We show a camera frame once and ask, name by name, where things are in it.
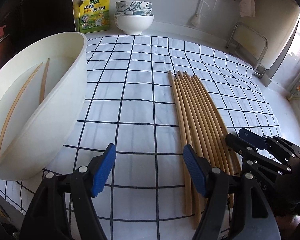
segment grid pattern cloth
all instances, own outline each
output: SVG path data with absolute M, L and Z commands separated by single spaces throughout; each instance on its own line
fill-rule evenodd
M 23 214 L 47 172 L 71 173 L 114 143 L 114 168 L 103 192 L 92 199 L 107 238 L 191 239 L 194 218 L 184 213 L 182 147 L 169 69 L 200 78 L 229 132 L 247 128 L 281 136 L 251 66 L 224 52 L 166 37 L 105 36 L 88 40 L 87 69 L 82 111 L 55 159 L 30 179 L 0 180 L 2 197 Z M 79 239 L 70 194 L 66 208 Z M 231 212 L 226 209 L 220 238 L 228 234 Z

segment blue and white bowl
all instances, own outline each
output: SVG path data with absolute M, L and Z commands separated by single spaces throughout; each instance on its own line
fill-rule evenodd
M 116 2 L 117 12 L 136 11 L 152 8 L 152 3 L 144 1 L 121 1 Z
M 152 8 L 150 8 L 150 9 L 144 9 L 144 10 L 117 12 L 117 14 L 150 16 L 151 15 L 151 11 L 152 11 Z

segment stacked bowls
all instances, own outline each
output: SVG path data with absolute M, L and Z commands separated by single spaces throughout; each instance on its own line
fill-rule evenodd
M 129 35 L 141 34 L 150 27 L 154 15 L 152 3 L 144 1 L 121 1 L 116 2 L 117 12 L 114 14 L 116 26 Z

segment metal screw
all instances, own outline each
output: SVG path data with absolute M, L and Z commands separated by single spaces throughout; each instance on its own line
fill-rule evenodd
M 221 172 L 221 170 L 220 170 L 218 167 L 213 167 L 213 168 L 211 169 L 211 171 L 212 171 L 213 173 L 215 173 L 215 174 L 219 174 L 219 173 Z
M 51 179 L 53 176 L 54 176 L 54 173 L 53 172 L 49 172 L 49 173 L 47 173 L 46 178 L 47 179 Z
M 245 174 L 245 177 L 246 177 L 247 179 L 253 179 L 253 175 L 252 175 L 251 173 L 246 173 L 246 174 Z
M 81 172 L 81 173 L 85 173 L 87 170 L 88 170 L 88 167 L 87 167 L 87 166 L 81 166 L 81 167 L 79 168 L 79 172 Z

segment white bowl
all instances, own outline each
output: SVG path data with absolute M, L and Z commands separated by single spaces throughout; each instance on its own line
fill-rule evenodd
M 144 10 L 152 8 L 152 3 L 144 1 L 121 1 L 116 2 L 115 6 L 118 12 Z
M 117 12 L 117 14 L 150 16 L 151 15 L 151 11 L 152 11 L 152 8 L 150 8 L 150 9 L 144 9 L 144 10 L 134 10 L 134 11 Z
M 81 33 L 55 34 L 25 48 L 0 70 L 0 179 L 27 179 L 62 148 L 84 102 L 86 47 Z
M 148 29 L 154 19 L 154 15 L 150 16 L 138 16 L 138 15 L 123 15 L 115 14 L 114 22 L 115 25 L 123 30 L 124 34 L 139 35 L 144 30 Z

